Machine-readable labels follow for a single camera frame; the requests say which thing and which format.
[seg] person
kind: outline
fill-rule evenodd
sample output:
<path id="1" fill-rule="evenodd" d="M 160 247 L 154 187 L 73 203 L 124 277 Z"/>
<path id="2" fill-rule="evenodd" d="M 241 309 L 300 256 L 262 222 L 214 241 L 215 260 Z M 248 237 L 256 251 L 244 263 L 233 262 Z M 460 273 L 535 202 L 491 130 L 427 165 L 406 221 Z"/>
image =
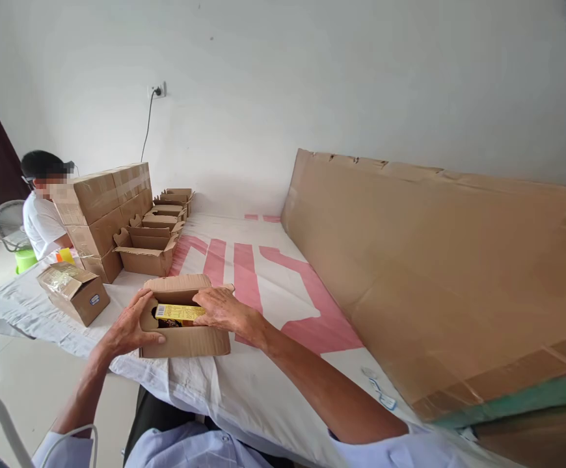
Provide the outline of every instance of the person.
<path id="1" fill-rule="evenodd" d="M 37 467 L 61 434 L 93 422 L 105 375 L 116 356 L 165 341 L 160 333 L 140 329 L 140 315 L 151 297 L 150 289 L 141 289 L 94 347 L 66 410 L 34 455 Z M 455 448 L 441 436 L 398 419 L 321 357 L 235 299 L 228 289 L 202 289 L 194 301 L 206 310 L 194 325 L 234 332 L 279 367 L 327 425 L 333 445 L 350 467 L 465 466 Z M 193 413 L 161 402 L 141 388 L 126 445 L 125 467 L 292 466 L 289 460 L 262 454 L 207 422 L 196 422 Z M 88 429 L 63 439 L 49 455 L 46 466 L 87 467 L 92 450 L 89 437 Z"/>
<path id="2" fill-rule="evenodd" d="M 73 246 L 48 189 L 49 184 L 63 183 L 73 166 L 40 150 L 30 151 L 21 160 L 23 178 L 32 188 L 23 204 L 23 225 L 38 260 L 53 250 Z"/>

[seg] white bedsheet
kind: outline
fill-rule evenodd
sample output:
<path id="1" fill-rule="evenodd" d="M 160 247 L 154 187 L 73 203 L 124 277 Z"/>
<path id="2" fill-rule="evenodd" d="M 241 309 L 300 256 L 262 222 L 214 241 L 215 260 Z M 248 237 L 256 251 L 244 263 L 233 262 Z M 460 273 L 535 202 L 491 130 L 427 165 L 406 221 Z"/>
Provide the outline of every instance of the white bedsheet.
<path id="1" fill-rule="evenodd" d="M 37 284 L 36 276 L 49 263 L 44 259 L 0 287 L 0 332 L 17 333 L 12 331 L 15 327 L 82 358 L 151 278 L 123 270 L 112 285 L 105 285 L 111 303 L 85 328 L 56 309 Z M 313 347 L 375 398 L 382 393 L 383 404 L 389 406 L 393 398 L 398 417 L 420 423 L 371 354 L 355 344 L 356 335 L 345 329 L 341 312 L 334 312 L 330 295 L 276 218 L 194 214 L 175 253 L 171 274 L 179 272 L 205 272 L 214 285 L 234 283 L 236 296 L 260 308 L 277 328 Z M 317 320 L 326 316 L 330 319 Z M 209 415 L 258 450 L 307 466 L 344 467 L 327 428 L 300 392 L 259 350 L 234 338 L 228 356 L 140 359 L 134 352 L 114 360 L 111 370 L 139 382 L 161 400 Z M 512 465 L 456 435 L 446 436 L 461 447 L 471 466 Z"/>

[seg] white floor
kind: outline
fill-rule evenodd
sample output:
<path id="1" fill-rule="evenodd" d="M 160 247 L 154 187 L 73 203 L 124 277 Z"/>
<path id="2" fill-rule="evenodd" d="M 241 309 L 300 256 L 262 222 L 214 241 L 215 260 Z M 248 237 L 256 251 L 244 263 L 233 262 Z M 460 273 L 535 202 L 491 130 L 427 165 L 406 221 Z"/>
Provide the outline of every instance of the white floor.
<path id="1" fill-rule="evenodd" d="M 0 285 L 14 275 L 14 254 L 0 244 Z M 33 453 L 70 396 L 85 362 L 53 344 L 0 335 L 0 398 L 7 406 L 23 439 Z M 99 430 L 98 466 L 122 466 L 124 448 L 138 385 L 108 374 L 96 414 Z M 0 426 L 0 457 L 10 467 L 18 463 Z"/>

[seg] dark hair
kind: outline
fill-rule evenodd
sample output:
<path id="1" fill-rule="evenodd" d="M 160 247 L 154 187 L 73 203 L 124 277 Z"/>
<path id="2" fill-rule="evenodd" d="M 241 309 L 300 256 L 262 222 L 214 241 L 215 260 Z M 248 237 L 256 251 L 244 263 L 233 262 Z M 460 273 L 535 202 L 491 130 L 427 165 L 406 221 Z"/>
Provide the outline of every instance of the dark hair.
<path id="1" fill-rule="evenodd" d="M 21 169 L 27 179 L 47 179 L 51 175 L 69 174 L 72 162 L 64 163 L 56 155 L 36 149 L 30 151 L 21 160 Z"/>

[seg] hand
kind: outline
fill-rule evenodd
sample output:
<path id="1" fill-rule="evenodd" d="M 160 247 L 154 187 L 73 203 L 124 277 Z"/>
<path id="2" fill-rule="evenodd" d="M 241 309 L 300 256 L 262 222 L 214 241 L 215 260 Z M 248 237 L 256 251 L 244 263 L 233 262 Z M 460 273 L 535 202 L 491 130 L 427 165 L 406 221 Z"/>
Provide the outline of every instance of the hand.
<path id="1" fill-rule="evenodd" d="M 143 332 L 140 328 L 140 316 L 152 296 L 150 289 L 139 290 L 118 320 L 95 346 L 93 355 L 111 361 L 116 356 L 127 354 L 144 345 L 164 343 L 166 337 L 161 333 Z"/>
<path id="2" fill-rule="evenodd" d="M 227 288 L 201 289 L 193 301 L 205 309 L 206 314 L 194 321 L 194 325 L 207 325 L 237 333 L 251 341 L 262 315 L 242 304 Z"/>

